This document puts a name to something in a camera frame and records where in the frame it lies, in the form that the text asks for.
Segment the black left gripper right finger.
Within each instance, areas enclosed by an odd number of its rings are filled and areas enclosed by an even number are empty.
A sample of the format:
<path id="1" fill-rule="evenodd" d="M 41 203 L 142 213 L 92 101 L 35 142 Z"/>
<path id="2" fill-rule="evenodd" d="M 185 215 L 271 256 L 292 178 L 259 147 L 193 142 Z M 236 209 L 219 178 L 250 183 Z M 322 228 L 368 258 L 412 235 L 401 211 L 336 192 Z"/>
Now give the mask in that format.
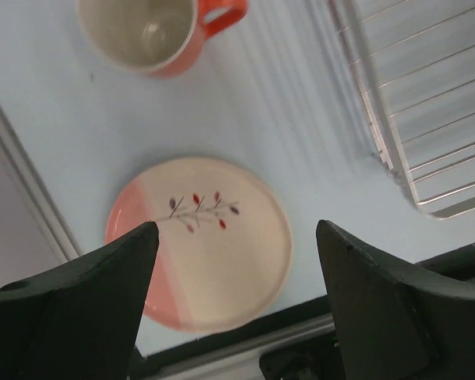
<path id="1" fill-rule="evenodd" d="M 348 379 L 475 379 L 475 284 L 321 220 L 317 248 Z"/>

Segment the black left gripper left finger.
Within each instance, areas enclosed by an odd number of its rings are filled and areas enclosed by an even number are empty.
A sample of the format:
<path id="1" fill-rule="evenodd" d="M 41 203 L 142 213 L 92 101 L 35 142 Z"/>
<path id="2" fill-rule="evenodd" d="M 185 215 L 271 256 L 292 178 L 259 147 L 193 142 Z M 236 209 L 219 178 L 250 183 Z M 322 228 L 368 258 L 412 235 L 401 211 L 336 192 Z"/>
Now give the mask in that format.
<path id="1" fill-rule="evenodd" d="M 159 246 L 155 222 L 0 288 L 0 379 L 125 379 Z"/>

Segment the pink beige leaf plate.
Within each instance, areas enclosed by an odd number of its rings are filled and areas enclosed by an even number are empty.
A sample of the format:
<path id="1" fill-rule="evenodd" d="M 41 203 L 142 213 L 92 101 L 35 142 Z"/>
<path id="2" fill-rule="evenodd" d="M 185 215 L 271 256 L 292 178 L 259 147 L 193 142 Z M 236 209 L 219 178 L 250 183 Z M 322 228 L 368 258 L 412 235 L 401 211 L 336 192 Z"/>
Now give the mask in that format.
<path id="1" fill-rule="evenodd" d="M 293 258 L 287 216 L 253 173 L 207 157 L 147 169 L 116 197 L 105 239 L 155 222 L 159 246 L 144 314 L 167 328 L 220 333 L 278 297 Z"/>

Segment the orange mug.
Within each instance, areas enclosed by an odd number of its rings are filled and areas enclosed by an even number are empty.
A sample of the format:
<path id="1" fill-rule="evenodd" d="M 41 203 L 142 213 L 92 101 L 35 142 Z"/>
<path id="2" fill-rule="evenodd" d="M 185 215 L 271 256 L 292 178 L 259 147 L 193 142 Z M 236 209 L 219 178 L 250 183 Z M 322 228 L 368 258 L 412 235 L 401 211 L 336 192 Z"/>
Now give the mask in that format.
<path id="1" fill-rule="evenodd" d="M 189 69 L 207 40 L 237 24 L 247 1 L 77 1 L 82 31 L 110 63 L 151 77 Z"/>

